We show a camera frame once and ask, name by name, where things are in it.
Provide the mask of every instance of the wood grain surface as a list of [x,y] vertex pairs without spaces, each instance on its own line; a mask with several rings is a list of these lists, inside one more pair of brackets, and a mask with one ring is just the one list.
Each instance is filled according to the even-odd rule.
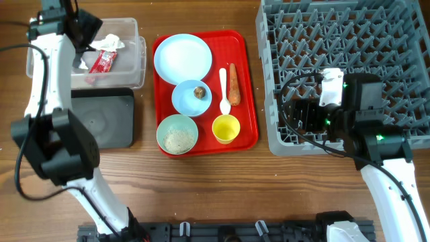
[[[354,217],[375,220],[378,240],[384,240],[376,207],[352,160],[270,153],[255,33],[258,0],[82,0],[80,6],[100,18],[134,17],[147,41],[145,84],[135,91],[136,142],[129,149],[103,151],[100,163],[112,190],[140,222],[282,221],[346,210]],[[423,0],[426,18],[429,7]],[[0,20],[27,22],[39,9],[39,1],[3,0]],[[157,36],[223,29],[237,30],[246,40],[260,139],[245,152],[169,159],[159,151],[155,139],[151,46]],[[25,31],[0,26],[0,46],[26,42]],[[15,191],[13,168],[18,148],[11,140],[10,124],[23,117],[30,96],[26,52],[0,54],[0,241],[75,241],[77,226],[92,222],[72,196],[30,203]],[[429,216],[430,150],[414,151],[414,156],[417,184]],[[27,162],[21,174],[28,193],[58,189],[40,181]]]

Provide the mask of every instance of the round food item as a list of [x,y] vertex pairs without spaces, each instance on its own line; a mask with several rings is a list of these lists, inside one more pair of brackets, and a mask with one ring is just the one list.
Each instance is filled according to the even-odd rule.
[[198,99],[202,99],[206,95],[206,89],[204,87],[196,87],[194,89],[194,95]]

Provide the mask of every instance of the plastic spoon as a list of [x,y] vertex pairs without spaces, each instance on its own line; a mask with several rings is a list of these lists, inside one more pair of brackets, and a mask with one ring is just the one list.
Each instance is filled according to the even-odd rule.
[[220,82],[222,100],[220,102],[220,109],[222,114],[229,114],[231,110],[230,102],[227,99],[227,70],[224,68],[220,69]]

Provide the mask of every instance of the gray plastic rack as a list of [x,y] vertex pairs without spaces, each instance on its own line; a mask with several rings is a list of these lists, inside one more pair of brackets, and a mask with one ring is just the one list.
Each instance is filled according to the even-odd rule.
[[[288,79],[327,67],[379,75],[384,123],[403,127],[413,149],[430,147],[430,39],[417,0],[261,0],[255,25],[274,155],[324,153],[288,130],[276,98]],[[313,78],[288,89],[286,101],[320,94]],[[322,143],[326,133],[305,136]],[[341,141],[326,145],[343,149]]]

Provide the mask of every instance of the yellow cup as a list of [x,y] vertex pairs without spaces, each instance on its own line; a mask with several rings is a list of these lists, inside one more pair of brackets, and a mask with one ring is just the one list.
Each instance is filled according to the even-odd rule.
[[212,124],[212,132],[216,140],[223,145],[230,144],[240,131],[239,120],[229,114],[217,117]]

